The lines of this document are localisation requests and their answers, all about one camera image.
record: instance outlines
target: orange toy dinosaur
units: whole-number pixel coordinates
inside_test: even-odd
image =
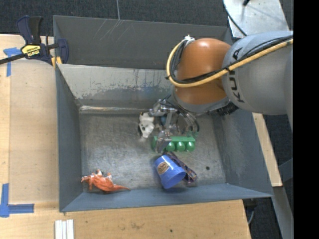
[[[111,173],[108,173],[107,177],[104,177],[100,169],[97,169],[96,171],[96,174],[92,173],[89,176],[83,176],[81,179],[81,183],[85,181],[89,184],[89,190],[92,190],[92,185],[106,193],[111,193],[121,189],[130,190],[127,187],[114,184]]]

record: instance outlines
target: yellow cable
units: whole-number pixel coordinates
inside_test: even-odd
[[[280,48],[284,48],[284,47],[286,47],[288,45],[291,45],[291,44],[293,44],[294,39],[291,39],[291,40],[286,41],[286,42],[279,43],[279,44],[274,45],[272,47],[269,47],[269,48],[267,48],[265,50],[262,50],[262,51],[254,54],[252,56],[249,56],[248,58],[245,58],[245,59],[243,59],[243,60],[241,60],[241,61],[239,61],[239,62],[237,62],[237,63],[235,63],[235,64],[233,64],[231,66],[229,66],[228,70],[224,69],[224,70],[222,70],[222,71],[220,71],[220,72],[218,72],[218,73],[216,73],[216,74],[214,74],[214,75],[212,75],[210,77],[207,77],[206,79],[203,79],[203,80],[200,80],[200,81],[197,81],[197,82],[192,82],[192,83],[178,83],[178,82],[174,81],[174,79],[170,76],[170,62],[171,62],[171,59],[172,59],[175,51],[178,49],[179,45],[182,42],[180,42],[178,45],[176,45],[174,47],[174,49],[171,51],[171,53],[170,53],[170,55],[168,57],[168,60],[167,60],[167,64],[166,64],[166,72],[167,72],[169,81],[174,86],[180,87],[180,88],[189,88],[189,87],[196,87],[196,86],[208,83],[210,81],[213,81],[213,80],[215,80],[215,79],[227,74],[229,71],[232,71],[232,70],[236,69],[237,67],[243,66],[243,65],[245,65],[245,64],[247,64],[247,63],[249,63],[249,62],[251,62],[251,61],[253,61],[255,59],[258,59],[258,58],[260,58],[262,56],[265,56],[265,55],[267,55],[267,54],[269,54],[269,53],[271,53],[273,51],[276,51],[276,50],[278,50]]]

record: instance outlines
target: green cylinder object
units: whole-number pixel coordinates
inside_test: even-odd
[[[167,146],[166,146],[167,151],[174,151],[175,150],[175,144],[171,141]]]
[[[177,151],[184,151],[186,148],[185,144],[181,141],[179,141],[176,145],[176,150]]]
[[[189,141],[189,142],[187,143],[187,145],[186,145],[186,150],[187,150],[187,151],[193,151],[193,150],[195,150],[195,143]]]

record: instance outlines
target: dark floor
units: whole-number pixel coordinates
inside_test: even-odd
[[[294,0],[280,0],[290,30],[294,30]],[[53,35],[53,15],[98,17],[228,26],[222,0],[0,0],[0,33],[17,34],[16,21],[41,15],[41,35]],[[293,156],[293,136],[287,116],[264,116],[278,165]],[[294,210],[293,180],[285,183]],[[257,200],[252,239],[281,239],[271,199]]]

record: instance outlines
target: blue cup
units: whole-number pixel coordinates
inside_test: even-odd
[[[154,165],[165,189],[175,186],[186,175],[186,172],[166,155],[159,157]]]

